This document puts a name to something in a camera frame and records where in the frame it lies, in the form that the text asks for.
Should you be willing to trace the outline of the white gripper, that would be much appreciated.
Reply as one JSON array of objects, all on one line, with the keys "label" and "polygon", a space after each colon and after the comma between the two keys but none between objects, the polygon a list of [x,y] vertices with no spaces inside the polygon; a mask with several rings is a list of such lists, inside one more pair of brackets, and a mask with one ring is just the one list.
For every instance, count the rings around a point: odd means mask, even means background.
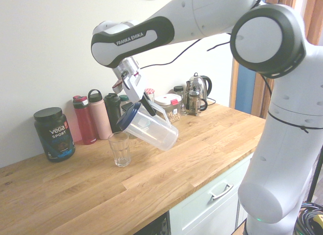
[{"label": "white gripper", "polygon": [[156,111],[150,103],[150,98],[144,91],[146,87],[146,78],[140,72],[122,73],[122,86],[129,100],[133,103],[140,101],[150,116],[155,116]]}]

